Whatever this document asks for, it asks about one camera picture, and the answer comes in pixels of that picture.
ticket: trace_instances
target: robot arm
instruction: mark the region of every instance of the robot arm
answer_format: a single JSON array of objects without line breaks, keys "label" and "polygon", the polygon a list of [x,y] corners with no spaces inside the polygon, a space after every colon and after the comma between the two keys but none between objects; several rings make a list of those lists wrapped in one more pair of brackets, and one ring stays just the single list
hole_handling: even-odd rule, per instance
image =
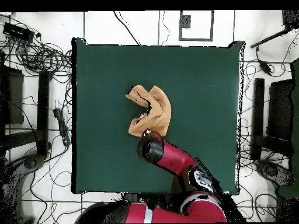
[{"label": "robot arm", "polygon": [[[219,182],[204,164],[167,143],[159,133],[145,130],[138,142],[137,153],[178,179],[182,193],[172,196],[174,210],[149,208],[143,203],[112,202],[101,210],[104,217],[98,219],[102,223],[245,222],[234,200],[223,193]],[[86,209],[77,223],[95,221],[97,217],[92,211],[97,212],[96,207]]]},{"label": "robot arm", "polygon": [[[176,201],[182,203],[180,207],[182,214],[190,214],[191,209],[193,213],[197,212],[196,209],[203,213],[205,207],[210,209],[218,207],[225,214],[227,221],[246,222],[234,200],[223,192],[219,181],[205,165],[198,158],[194,160],[183,150],[163,140],[159,133],[145,130],[138,142],[137,153],[147,162],[178,177],[183,199]],[[223,221],[221,213],[213,211],[213,215],[217,214],[219,214],[217,219]]]}]

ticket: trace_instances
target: crumpled towel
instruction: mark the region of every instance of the crumpled towel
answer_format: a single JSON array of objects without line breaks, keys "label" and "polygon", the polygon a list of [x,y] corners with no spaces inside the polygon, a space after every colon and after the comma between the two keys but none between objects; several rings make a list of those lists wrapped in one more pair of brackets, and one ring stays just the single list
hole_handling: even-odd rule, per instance
[{"label": "crumpled towel", "polygon": [[149,128],[164,137],[171,120],[171,104],[163,90],[154,86],[147,92],[141,85],[135,85],[126,97],[147,108],[145,113],[132,120],[128,133],[141,137],[142,133]]}]

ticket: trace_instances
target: green tabletop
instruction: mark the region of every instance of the green tabletop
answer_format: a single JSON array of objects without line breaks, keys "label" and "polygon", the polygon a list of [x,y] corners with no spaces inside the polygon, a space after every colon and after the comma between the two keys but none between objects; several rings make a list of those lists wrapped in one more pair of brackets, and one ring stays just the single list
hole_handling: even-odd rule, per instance
[{"label": "green tabletop", "polygon": [[197,156],[224,191],[235,186],[240,53],[230,48],[86,45],[77,39],[76,193],[169,193],[172,175],[137,156],[125,97],[133,85],[161,88],[171,103],[165,139]]}]

